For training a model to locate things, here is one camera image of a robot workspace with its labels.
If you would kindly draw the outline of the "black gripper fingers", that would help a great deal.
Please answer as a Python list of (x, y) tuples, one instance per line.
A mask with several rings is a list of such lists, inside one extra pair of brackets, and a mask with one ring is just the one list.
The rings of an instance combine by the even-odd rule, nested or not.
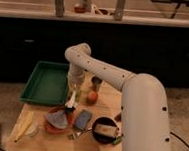
[(67, 106), (65, 106), (64, 112), (65, 112), (66, 114), (69, 114), (69, 113), (71, 113), (71, 112), (74, 112), (75, 109), (76, 109), (76, 107), (74, 107), (74, 106), (73, 106), (72, 108), (68, 108)]

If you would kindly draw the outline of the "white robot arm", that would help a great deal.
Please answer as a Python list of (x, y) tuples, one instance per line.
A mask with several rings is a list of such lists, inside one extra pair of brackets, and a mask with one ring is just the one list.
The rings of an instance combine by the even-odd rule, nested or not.
[(121, 92), (122, 151), (171, 151), (166, 91), (150, 74), (134, 74), (91, 57), (88, 44), (65, 50), (68, 77), (78, 83), (89, 71)]

